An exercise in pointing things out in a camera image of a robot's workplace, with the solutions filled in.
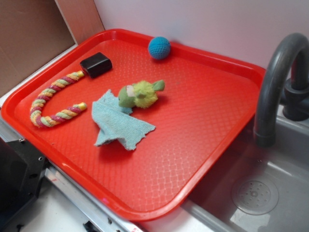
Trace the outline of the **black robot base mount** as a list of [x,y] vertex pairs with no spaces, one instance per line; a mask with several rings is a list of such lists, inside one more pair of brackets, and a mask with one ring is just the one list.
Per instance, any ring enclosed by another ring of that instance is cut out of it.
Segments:
[[29,141],[0,141],[0,230],[37,200],[46,157]]

